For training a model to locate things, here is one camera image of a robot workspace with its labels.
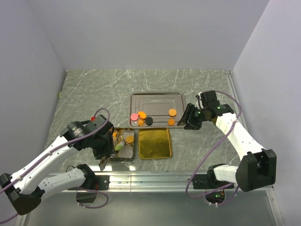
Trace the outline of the green round cookie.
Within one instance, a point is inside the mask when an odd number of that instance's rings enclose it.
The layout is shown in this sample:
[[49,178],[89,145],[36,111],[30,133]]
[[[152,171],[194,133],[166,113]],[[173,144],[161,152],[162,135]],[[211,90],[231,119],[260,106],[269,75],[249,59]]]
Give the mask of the green round cookie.
[[115,147],[115,151],[119,151],[124,145],[117,144]]

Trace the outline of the round orange cookie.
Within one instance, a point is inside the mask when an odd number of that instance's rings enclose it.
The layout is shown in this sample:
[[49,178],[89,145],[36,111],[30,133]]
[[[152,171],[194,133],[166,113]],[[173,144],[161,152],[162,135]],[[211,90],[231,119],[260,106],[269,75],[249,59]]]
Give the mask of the round orange cookie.
[[132,136],[132,135],[127,136],[125,138],[125,142],[129,145],[132,144],[134,142],[134,136]]

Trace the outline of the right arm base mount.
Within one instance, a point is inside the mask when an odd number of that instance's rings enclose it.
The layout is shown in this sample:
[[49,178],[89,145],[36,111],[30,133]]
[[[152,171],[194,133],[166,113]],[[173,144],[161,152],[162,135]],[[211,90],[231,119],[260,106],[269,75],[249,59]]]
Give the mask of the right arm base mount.
[[[225,186],[228,182],[217,181],[215,179],[210,179],[207,174],[196,174],[192,180],[193,189],[195,190],[214,190],[218,187]],[[213,193],[205,195],[205,202],[208,204],[214,204],[215,206],[222,204],[226,200],[225,189],[233,189],[234,185],[217,190]]]

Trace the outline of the metal tongs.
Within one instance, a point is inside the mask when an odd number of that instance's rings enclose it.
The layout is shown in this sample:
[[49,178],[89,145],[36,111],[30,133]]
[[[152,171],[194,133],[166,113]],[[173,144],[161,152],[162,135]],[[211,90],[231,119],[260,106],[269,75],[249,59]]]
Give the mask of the metal tongs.
[[[105,140],[105,145],[102,149],[102,153],[107,153],[107,154],[111,154],[111,145],[110,145],[110,135],[108,135]],[[111,155],[109,158],[106,158],[106,159],[103,159],[103,160],[100,160],[98,166],[100,168],[100,171],[104,171],[107,163],[110,161],[111,158],[116,158],[116,155],[117,155],[117,152],[115,155]]]

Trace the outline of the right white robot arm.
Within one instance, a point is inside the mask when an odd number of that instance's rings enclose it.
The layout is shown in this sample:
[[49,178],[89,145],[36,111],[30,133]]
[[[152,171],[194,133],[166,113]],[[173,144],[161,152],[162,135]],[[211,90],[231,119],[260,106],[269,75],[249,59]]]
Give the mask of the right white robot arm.
[[242,191],[249,192],[275,183],[276,153],[272,149],[265,149],[252,138],[228,104],[206,108],[187,104],[178,125],[183,125],[184,129],[199,130],[204,121],[212,122],[224,133],[240,158],[238,166],[222,163],[209,167],[207,182],[210,187],[218,188],[221,184],[233,183]]

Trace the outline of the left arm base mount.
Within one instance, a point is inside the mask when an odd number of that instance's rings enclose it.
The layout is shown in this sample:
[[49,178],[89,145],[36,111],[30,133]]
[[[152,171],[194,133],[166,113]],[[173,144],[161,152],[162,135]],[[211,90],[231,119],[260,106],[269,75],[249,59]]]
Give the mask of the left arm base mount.
[[82,189],[106,191],[109,188],[110,176],[98,175],[80,186],[80,192],[76,192],[76,201],[78,203],[93,203],[96,200],[97,192],[86,192]]

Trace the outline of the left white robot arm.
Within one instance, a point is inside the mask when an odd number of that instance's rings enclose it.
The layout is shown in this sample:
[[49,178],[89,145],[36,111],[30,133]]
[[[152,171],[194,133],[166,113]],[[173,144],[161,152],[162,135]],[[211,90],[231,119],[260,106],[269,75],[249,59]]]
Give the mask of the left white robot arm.
[[73,170],[49,177],[51,170],[63,160],[79,151],[91,148],[97,160],[114,154],[112,130],[109,121],[75,121],[64,128],[56,140],[37,158],[19,171],[0,177],[5,192],[18,215],[34,210],[46,198],[70,188],[95,189],[95,173],[87,164]]

